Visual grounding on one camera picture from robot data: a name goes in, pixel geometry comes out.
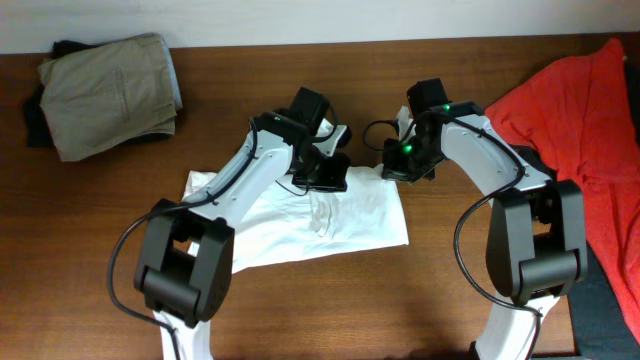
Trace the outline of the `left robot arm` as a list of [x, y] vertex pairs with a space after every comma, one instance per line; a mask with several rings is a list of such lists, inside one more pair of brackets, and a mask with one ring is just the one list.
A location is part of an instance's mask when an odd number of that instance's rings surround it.
[[143, 217], [134, 286], [161, 328], [164, 358], [210, 358], [206, 325], [230, 288], [234, 237], [269, 186], [290, 176], [305, 193], [346, 191], [350, 160], [339, 150], [351, 131], [321, 127], [332, 111], [325, 96], [300, 88], [289, 107], [251, 119], [244, 144], [209, 183]]

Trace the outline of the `white t-shirt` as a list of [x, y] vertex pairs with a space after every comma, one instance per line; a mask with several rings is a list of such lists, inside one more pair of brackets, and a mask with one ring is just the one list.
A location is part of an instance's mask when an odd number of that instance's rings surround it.
[[296, 191], [292, 159], [292, 145], [260, 130], [217, 174], [190, 173], [184, 201], [235, 231], [233, 272], [408, 244], [397, 186], [379, 167], [349, 168], [345, 192]]

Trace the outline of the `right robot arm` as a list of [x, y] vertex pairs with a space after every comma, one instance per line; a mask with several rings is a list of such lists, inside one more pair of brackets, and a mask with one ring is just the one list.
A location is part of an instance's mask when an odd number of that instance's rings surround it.
[[[382, 176], [404, 183], [433, 179], [449, 160], [473, 181], [483, 196], [456, 224], [454, 256], [492, 308], [469, 356], [530, 359], [546, 315], [587, 273], [582, 192], [530, 164], [475, 102], [449, 100], [440, 79], [417, 82], [407, 99], [410, 114], [398, 117], [398, 136], [384, 143]], [[485, 261], [494, 294], [473, 279], [460, 250], [465, 222], [484, 205], [491, 207]]]

